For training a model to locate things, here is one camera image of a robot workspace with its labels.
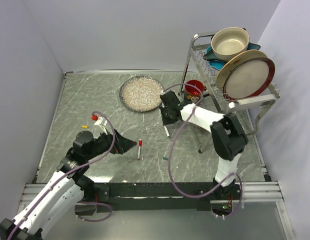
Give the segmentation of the white pen green tip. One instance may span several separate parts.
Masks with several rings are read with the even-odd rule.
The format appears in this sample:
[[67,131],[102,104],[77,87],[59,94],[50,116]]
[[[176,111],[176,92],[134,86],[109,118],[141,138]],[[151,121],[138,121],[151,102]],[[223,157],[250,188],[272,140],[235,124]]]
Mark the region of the white pen green tip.
[[166,136],[167,136],[168,138],[170,138],[170,134],[169,134],[169,132],[168,132],[167,127],[166,127],[166,126],[163,126],[163,127],[164,127],[164,130],[165,130]]

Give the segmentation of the white pen red tip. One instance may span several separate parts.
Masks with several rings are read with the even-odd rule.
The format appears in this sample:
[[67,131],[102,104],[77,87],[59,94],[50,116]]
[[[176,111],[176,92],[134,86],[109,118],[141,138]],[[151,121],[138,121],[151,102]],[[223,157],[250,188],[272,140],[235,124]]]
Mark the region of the white pen red tip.
[[138,146],[138,155],[137,155],[137,160],[141,160],[142,158],[142,146]]

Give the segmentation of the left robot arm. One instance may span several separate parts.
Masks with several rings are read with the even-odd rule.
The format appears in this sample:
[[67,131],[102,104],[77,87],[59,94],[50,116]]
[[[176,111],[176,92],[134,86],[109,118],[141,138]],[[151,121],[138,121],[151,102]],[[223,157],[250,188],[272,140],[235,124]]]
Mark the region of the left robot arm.
[[5,218],[0,223],[0,239],[41,240],[57,219],[77,202],[94,204],[102,191],[85,176],[89,160],[108,153],[122,155],[136,145],[137,142],[116,130],[106,131],[98,138],[87,130],[78,133],[45,187],[12,220]]

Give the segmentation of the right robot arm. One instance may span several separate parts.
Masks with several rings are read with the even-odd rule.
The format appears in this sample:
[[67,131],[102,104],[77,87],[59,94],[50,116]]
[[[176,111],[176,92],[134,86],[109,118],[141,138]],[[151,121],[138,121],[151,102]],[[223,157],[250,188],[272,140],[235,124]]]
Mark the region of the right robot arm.
[[234,113],[213,112],[186,100],[179,101],[173,91],[160,95],[160,107],[163,125],[182,121],[183,125],[191,123],[208,131],[212,136],[214,150],[219,156],[218,168],[213,179],[212,190],[201,195],[189,195],[182,192],[173,181],[171,170],[169,177],[175,189],[188,198],[203,198],[214,193],[219,199],[225,199],[235,192],[235,178],[238,161],[248,144],[248,137]]

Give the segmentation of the red skull mug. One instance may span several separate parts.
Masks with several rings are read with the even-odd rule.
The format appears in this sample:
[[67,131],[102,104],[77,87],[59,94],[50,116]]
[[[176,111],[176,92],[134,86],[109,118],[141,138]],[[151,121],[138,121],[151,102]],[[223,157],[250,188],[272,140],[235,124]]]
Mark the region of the red skull mug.
[[196,79],[186,82],[184,89],[185,100],[189,100],[192,103],[197,103],[201,98],[201,95],[203,95],[204,98],[209,96],[208,90],[202,82]]

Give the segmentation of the speckled round plate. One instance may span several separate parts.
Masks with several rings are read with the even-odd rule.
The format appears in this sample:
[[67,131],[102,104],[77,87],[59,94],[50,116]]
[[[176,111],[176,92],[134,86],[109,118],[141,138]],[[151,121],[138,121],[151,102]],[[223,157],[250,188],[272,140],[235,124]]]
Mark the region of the speckled round plate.
[[131,111],[146,113],[161,105],[160,94],[164,91],[162,84],[148,76],[133,76],[121,86],[119,98]]

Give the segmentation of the blue dish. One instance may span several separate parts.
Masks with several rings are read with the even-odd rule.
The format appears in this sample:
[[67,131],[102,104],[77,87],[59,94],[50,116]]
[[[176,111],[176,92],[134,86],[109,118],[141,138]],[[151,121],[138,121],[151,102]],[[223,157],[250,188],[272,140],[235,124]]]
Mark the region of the blue dish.
[[[247,48],[247,50],[259,50],[261,48],[261,46],[260,45],[258,45],[258,44],[256,44],[256,43],[249,43],[249,45],[248,45],[248,48]],[[223,61],[223,60],[221,60],[221,59],[219,59],[219,58],[217,58],[216,56],[215,56],[215,54],[213,53],[213,50],[212,50],[212,47],[211,46],[209,46],[208,48],[207,48],[207,51],[206,51],[206,54],[203,56],[203,59],[205,60],[205,61],[207,61],[208,62],[208,64],[212,67],[212,68],[214,68],[214,69],[216,69],[216,70],[221,70],[222,69],[222,67],[226,64],[226,62],[225,61]]]

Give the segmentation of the black base beam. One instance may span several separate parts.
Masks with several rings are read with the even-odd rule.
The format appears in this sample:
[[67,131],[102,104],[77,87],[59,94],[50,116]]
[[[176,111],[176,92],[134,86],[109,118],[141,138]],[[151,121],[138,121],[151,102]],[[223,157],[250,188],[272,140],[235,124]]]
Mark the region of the black base beam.
[[201,198],[188,198],[179,194],[169,182],[151,183],[81,183],[83,201],[104,203],[114,211],[185,210],[210,211],[212,201],[231,203],[239,200],[242,191],[238,184]]

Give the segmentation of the metal dish rack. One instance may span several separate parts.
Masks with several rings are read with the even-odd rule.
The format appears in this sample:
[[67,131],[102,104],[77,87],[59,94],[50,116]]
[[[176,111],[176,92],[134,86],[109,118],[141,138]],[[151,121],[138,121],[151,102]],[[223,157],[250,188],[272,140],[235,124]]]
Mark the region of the metal dish rack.
[[190,61],[193,61],[200,74],[200,80],[206,86],[217,112],[223,114],[245,112],[243,121],[249,126],[247,136],[255,140],[255,135],[260,129],[260,120],[272,108],[276,100],[280,98],[279,90],[276,89],[275,84],[271,83],[267,87],[265,95],[260,94],[238,100],[226,99],[226,95],[217,87],[217,70],[204,60],[204,51],[210,47],[211,39],[216,33],[216,31],[203,32],[192,37],[181,83],[186,82],[188,67]]

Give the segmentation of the large beige bowl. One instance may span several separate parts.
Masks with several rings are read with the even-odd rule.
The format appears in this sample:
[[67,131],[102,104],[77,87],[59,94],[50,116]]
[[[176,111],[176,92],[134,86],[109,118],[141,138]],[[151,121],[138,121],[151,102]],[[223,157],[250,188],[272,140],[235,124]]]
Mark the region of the large beige bowl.
[[248,32],[240,27],[228,27],[218,31],[211,40],[214,55],[228,62],[247,50],[250,42]]

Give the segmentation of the red rimmed plate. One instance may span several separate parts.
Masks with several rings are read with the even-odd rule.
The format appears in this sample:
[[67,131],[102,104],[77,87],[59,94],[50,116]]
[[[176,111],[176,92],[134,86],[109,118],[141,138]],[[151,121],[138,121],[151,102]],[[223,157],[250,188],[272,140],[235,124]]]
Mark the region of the red rimmed plate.
[[275,75],[274,62],[267,57],[257,57],[237,66],[226,78],[224,98],[230,101],[256,97],[270,85]]

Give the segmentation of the beige dinner plate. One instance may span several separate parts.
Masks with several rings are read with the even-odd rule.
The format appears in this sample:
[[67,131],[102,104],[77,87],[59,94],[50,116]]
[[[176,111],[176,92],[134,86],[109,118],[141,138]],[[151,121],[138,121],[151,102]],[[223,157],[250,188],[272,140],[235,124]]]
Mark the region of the beige dinner plate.
[[222,69],[219,71],[217,78],[216,78],[216,84],[220,89],[223,89],[223,86],[226,82],[227,77],[230,75],[230,73],[238,67],[240,64],[252,60],[255,58],[267,58],[268,56],[256,49],[247,50],[245,52],[240,53],[239,55],[232,58],[229,62],[227,62]]

